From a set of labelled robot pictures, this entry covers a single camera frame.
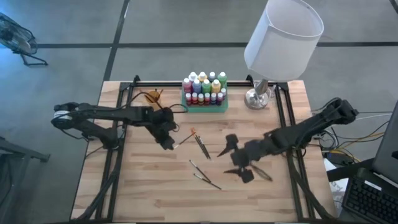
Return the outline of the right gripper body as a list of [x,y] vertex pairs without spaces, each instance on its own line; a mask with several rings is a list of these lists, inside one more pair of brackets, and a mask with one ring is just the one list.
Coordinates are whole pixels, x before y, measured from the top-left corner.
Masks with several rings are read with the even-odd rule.
[[246,167],[251,161],[259,161],[260,158],[268,155],[265,142],[263,140],[251,140],[244,144],[242,149],[238,149],[231,154],[234,166]]

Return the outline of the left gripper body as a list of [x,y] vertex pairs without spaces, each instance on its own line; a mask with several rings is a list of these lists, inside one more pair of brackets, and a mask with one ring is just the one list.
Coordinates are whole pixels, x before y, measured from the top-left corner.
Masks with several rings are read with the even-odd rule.
[[154,111],[152,115],[152,123],[148,125],[148,131],[156,139],[166,138],[169,135],[169,131],[177,128],[173,111],[170,108],[165,107]]

